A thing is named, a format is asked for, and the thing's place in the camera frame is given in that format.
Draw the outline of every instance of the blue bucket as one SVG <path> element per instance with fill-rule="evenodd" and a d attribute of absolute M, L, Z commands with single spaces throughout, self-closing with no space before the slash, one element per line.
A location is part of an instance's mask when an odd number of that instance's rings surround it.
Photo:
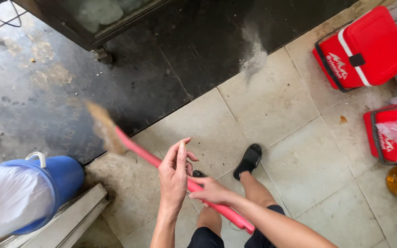
<path fill-rule="evenodd" d="M 31 158 L 35 156 L 39 159 L 32 160 Z M 0 166 L 25 166 L 36 170 L 48 183 L 54 202 L 53 210 L 49 215 L 14 231 L 13 235 L 29 234 L 45 226 L 55 216 L 58 208 L 73 198 L 84 182 L 82 166 L 67 156 L 45 158 L 43 153 L 34 152 L 25 160 L 10 160 L 0 163 Z"/>

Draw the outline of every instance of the glass display case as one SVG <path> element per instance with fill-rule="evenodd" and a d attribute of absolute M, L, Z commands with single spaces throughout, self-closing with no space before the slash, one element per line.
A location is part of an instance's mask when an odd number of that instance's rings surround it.
<path fill-rule="evenodd" d="M 173 0 L 13 0 L 105 63 L 105 42 Z"/>

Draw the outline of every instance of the white bucket handle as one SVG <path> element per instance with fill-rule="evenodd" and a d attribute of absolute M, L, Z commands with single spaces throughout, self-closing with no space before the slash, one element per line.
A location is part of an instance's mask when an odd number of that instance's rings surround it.
<path fill-rule="evenodd" d="M 45 169 L 45 155 L 39 151 L 36 151 L 26 157 L 26 160 L 30 160 L 32 157 L 37 156 L 41 162 L 41 168 Z"/>

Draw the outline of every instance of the hand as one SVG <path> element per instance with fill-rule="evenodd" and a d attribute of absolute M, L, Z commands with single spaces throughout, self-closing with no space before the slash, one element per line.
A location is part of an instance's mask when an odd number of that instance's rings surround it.
<path fill-rule="evenodd" d="M 178 213 L 186 196 L 187 175 L 192 173 L 192 164 L 186 161 L 198 161 L 196 156 L 186 150 L 185 145 L 191 138 L 184 138 L 169 148 L 159 166 L 160 208 L 168 213 Z"/>
<path fill-rule="evenodd" d="M 194 182 L 203 185 L 202 191 L 191 192 L 189 198 L 206 200 L 211 203 L 229 205 L 231 200 L 237 195 L 235 192 L 229 190 L 221 185 L 214 178 L 190 178 Z"/>

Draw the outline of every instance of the broom bristles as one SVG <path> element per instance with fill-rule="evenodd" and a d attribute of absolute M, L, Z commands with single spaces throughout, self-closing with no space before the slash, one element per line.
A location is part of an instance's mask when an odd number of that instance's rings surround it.
<path fill-rule="evenodd" d="M 104 141 L 103 148 L 108 152 L 124 155 L 127 152 L 127 148 L 117 137 L 116 124 L 111 119 L 108 111 L 89 100 L 86 100 L 85 104 L 93 118 L 94 133 Z"/>

